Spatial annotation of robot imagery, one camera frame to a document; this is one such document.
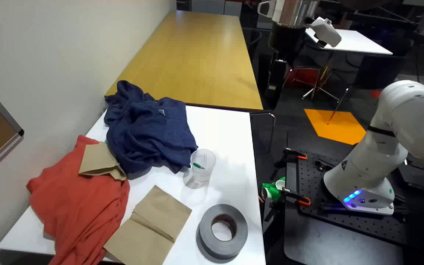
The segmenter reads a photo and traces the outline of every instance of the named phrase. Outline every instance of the navy blue cloth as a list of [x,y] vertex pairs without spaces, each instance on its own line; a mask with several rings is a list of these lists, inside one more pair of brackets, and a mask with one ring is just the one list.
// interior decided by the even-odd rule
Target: navy blue cloth
[[119,80],[118,92],[106,101],[106,142],[128,175],[153,164],[168,164],[172,172],[190,164],[197,145],[183,101],[168,97],[155,100],[127,80]]

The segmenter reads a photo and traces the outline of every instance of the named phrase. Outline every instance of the red shirt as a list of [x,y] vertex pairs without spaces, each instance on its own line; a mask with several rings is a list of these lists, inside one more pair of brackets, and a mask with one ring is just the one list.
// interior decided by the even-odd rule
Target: red shirt
[[104,242],[122,220],[128,181],[78,175],[85,144],[96,142],[79,135],[71,153],[26,184],[44,232],[54,238],[53,265],[99,263]]

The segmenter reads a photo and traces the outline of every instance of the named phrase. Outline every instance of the white table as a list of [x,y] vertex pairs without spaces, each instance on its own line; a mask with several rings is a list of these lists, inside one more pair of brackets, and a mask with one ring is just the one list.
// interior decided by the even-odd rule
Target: white table
[[[346,51],[346,53],[369,53],[369,54],[393,54],[390,50],[381,47],[375,41],[362,35],[353,29],[336,29],[342,35],[342,41],[331,47],[330,44],[324,45],[324,50]],[[305,29],[306,35],[311,36],[315,42],[315,30],[312,27]]]
[[[208,207],[228,203],[244,214],[249,228],[246,244],[231,262],[265,263],[249,113],[187,106],[187,120],[197,145],[216,154],[205,201],[200,203],[200,189],[183,184],[181,172],[153,167],[147,175],[130,181],[124,220],[147,191],[157,185],[193,209],[165,263],[212,263],[197,250],[197,223]],[[106,132],[107,126],[100,116],[87,136],[104,141]],[[54,241],[43,235],[43,223],[29,206],[0,241],[0,250],[53,254]]]

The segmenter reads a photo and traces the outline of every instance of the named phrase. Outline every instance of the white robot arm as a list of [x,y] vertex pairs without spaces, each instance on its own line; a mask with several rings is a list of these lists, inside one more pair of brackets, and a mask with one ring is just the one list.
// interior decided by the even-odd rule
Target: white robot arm
[[424,159],[424,85],[397,80],[383,89],[364,139],[325,172],[324,184],[349,210],[392,214],[395,191],[386,176],[408,151]]

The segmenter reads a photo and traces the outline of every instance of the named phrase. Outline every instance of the duct tape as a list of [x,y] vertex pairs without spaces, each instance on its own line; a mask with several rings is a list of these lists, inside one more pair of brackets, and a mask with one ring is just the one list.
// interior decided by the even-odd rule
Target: duct tape
[[[230,239],[219,239],[213,235],[212,225],[224,222],[231,231]],[[197,226],[197,247],[212,262],[224,263],[234,259],[247,238],[247,223],[240,210],[230,204],[209,207]]]

